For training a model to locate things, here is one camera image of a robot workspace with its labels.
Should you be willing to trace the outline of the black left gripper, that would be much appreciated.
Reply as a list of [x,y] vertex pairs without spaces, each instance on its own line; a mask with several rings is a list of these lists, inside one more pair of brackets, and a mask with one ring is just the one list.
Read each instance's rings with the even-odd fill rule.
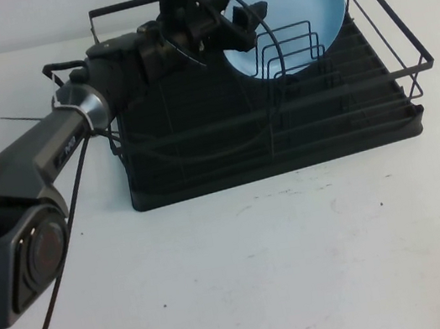
[[237,50],[247,52],[257,43],[255,31],[242,27],[259,24],[267,16],[268,3],[233,7],[233,20],[224,17],[229,0],[187,0],[185,25],[191,40],[203,43],[208,51]]

